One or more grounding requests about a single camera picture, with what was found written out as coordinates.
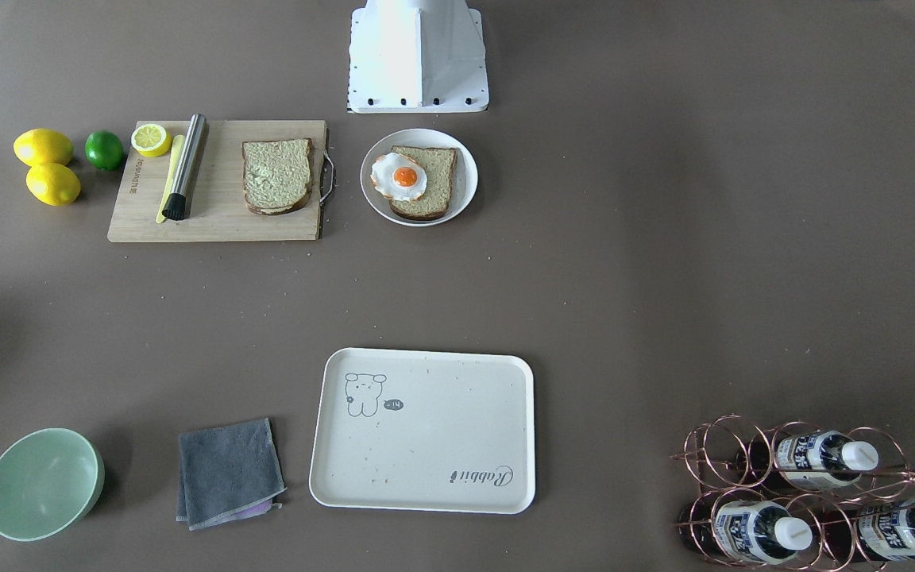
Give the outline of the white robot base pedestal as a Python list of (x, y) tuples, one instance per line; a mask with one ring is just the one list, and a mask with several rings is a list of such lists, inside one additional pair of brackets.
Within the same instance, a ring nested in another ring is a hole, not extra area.
[(367, 1), (352, 12), (349, 112), (475, 113), (489, 104), (479, 10), (465, 1)]

